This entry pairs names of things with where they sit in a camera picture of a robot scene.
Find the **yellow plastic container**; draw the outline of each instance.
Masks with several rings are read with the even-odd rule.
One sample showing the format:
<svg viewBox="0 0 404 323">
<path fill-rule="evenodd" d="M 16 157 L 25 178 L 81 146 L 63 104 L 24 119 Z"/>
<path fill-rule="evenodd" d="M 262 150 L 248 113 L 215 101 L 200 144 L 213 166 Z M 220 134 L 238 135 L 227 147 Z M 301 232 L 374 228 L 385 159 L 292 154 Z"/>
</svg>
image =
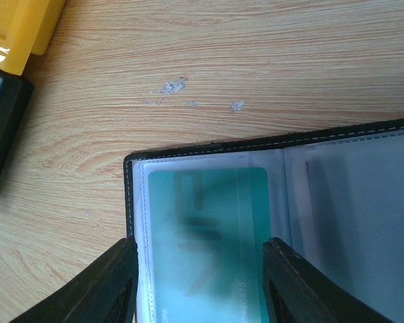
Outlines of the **yellow plastic container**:
<svg viewBox="0 0 404 323">
<path fill-rule="evenodd" d="M 65 0 L 0 0 L 0 69 L 21 75 L 48 47 Z"/>
</svg>

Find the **wood grain surface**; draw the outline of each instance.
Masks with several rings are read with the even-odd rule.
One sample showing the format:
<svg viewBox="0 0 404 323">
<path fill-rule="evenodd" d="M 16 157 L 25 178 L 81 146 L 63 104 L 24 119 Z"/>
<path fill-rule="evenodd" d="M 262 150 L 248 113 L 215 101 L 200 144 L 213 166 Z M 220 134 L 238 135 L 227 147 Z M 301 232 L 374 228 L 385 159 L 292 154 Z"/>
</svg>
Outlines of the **wood grain surface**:
<svg viewBox="0 0 404 323">
<path fill-rule="evenodd" d="M 0 181 L 0 322 L 125 236 L 126 154 L 404 117 L 404 0 L 70 0 L 25 74 L 36 91 Z"/>
</svg>

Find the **card holder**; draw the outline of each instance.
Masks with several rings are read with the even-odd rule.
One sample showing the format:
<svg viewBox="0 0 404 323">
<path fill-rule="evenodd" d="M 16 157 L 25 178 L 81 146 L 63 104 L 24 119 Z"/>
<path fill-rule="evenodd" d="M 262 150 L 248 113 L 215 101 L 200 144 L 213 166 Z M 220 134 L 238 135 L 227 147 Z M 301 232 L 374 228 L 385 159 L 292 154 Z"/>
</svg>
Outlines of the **card holder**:
<svg viewBox="0 0 404 323">
<path fill-rule="evenodd" d="M 188 313 L 181 310 L 181 316 L 174 316 L 178 315 L 175 312 L 183 304 L 188 304 L 189 309 L 191 304 L 196 304 L 195 308 L 200 306 L 201 312 L 214 308 L 209 303 L 215 301 L 214 294 L 209 293 L 208 287 L 204 299 L 189 299 L 185 288 L 180 287 L 185 283 L 174 284 L 170 281 L 173 275 L 162 276 L 172 264 L 179 264 L 175 272 L 181 267 L 189 267 L 181 272 L 182 275 L 201 275 L 195 270 L 198 266 L 186 263 L 205 264 L 209 261 L 207 258 L 192 258 L 194 254 L 190 252 L 188 256 L 177 256 L 178 252 L 173 251 L 161 260 L 156 260 L 154 255 L 159 245 L 159 253 L 162 253 L 162 243 L 180 244 L 179 239 L 172 241 L 167 235 L 160 237 L 167 231 L 180 229 L 177 222 L 169 221 L 168 216 L 177 210 L 177 206 L 170 202 L 174 188 L 171 178 L 183 172 L 199 172 L 202 181 L 207 182 L 210 172 L 217 172 L 216 176 L 222 177 L 227 173 L 238 174 L 243 170 L 248 173 L 253 169 L 263 170 L 266 174 L 270 222 L 265 227 L 269 227 L 268 234 L 283 239 L 328 278 L 370 307 L 391 320 L 404 322 L 404 119 L 128 156 L 125 160 L 127 229 L 128 235 L 135 235 L 139 244 L 138 321 L 171 319 L 181 322 L 180 318 L 184 317 L 182 322 L 198 322 L 191 316 L 197 310 Z M 165 176 L 163 180 L 157 180 L 158 189 L 165 193 L 159 193 L 153 200 L 154 204 L 151 204 L 150 189 L 155 188 L 156 183 L 151 179 L 150 184 L 150 176 Z M 219 180 L 216 185 L 207 185 L 204 189 L 227 200 L 224 192 L 215 192 L 215 188 L 223 183 L 226 185 L 224 190 L 232 192 L 236 190 L 234 181 L 240 181 L 238 177 L 230 176 L 228 180 Z M 186 191 L 190 192 L 191 178 L 187 180 Z M 263 180 L 255 183 L 254 187 L 258 188 L 263 185 Z M 239 189 L 247 188 L 241 184 Z M 253 221 L 263 217 L 257 212 L 261 207 L 255 206 L 257 204 L 252 199 L 241 198 L 241 203 L 252 209 L 248 214 Z M 231 199 L 229 203 L 232 208 L 235 202 Z M 195 206 L 187 205 L 186 212 L 192 208 Z M 188 216 L 212 217 L 214 213 L 202 214 L 196 210 Z M 232 210 L 232 213 L 238 214 L 238 211 Z M 159 221 L 155 237 L 153 219 Z M 258 237 L 261 230 L 255 229 L 254 224 L 247 225 L 251 226 L 250 231 Z M 232 224 L 225 226 L 220 235 L 230 234 L 227 230 L 231 227 Z M 237 243 L 224 246 L 222 250 L 229 250 L 231 254 L 239 251 L 242 234 L 243 231 L 235 231 L 232 241 Z M 254 237 L 244 239 L 244 245 L 249 244 L 256 254 L 261 250 L 262 242 Z M 231 263 L 239 268 L 239 261 Z M 253 266 L 256 273 L 261 271 L 257 257 L 246 263 L 249 268 Z M 215 286 L 216 275 L 207 279 L 211 287 Z M 234 322 L 266 322 L 263 297 L 257 301 L 258 279 L 243 285 L 240 283 L 242 281 L 236 279 L 227 297 L 223 294 L 220 298 L 223 303 L 230 304 L 229 308 L 233 309 L 230 313 L 238 313 Z M 162 293 L 159 296 L 157 291 L 173 292 L 162 298 Z M 178 303 L 168 301 L 171 298 Z M 217 322 L 216 319 L 226 322 L 225 319 L 230 318 L 215 314 L 205 317 L 210 322 Z"/>
</svg>

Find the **chipped surface spot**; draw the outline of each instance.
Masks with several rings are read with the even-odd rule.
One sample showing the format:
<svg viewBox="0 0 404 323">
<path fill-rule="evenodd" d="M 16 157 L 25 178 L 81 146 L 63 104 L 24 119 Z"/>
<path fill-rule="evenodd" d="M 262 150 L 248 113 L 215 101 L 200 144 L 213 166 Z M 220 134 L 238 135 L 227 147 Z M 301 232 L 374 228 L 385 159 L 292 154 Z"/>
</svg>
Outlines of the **chipped surface spot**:
<svg viewBox="0 0 404 323">
<path fill-rule="evenodd" d="M 241 111 L 242 108 L 244 107 L 244 102 L 243 102 L 243 101 L 234 102 L 234 103 L 232 103 L 232 105 L 231 105 L 230 107 L 232 108 L 232 110 L 233 110 L 234 112 Z"/>
<path fill-rule="evenodd" d="M 180 77 L 179 79 L 176 79 L 175 81 L 170 81 L 162 87 L 159 92 L 161 94 L 164 94 L 167 96 L 168 94 L 171 93 L 176 93 L 186 87 L 186 79 L 184 77 Z"/>
</svg>

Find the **teal card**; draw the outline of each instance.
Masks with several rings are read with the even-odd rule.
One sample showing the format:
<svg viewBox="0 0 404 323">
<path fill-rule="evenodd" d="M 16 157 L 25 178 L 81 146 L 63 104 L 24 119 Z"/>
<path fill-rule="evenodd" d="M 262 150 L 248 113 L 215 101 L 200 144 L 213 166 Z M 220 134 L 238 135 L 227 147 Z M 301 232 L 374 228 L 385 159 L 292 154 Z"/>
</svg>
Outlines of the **teal card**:
<svg viewBox="0 0 404 323">
<path fill-rule="evenodd" d="M 268 322 L 266 170 L 154 172 L 148 190 L 156 322 Z"/>
</svg>

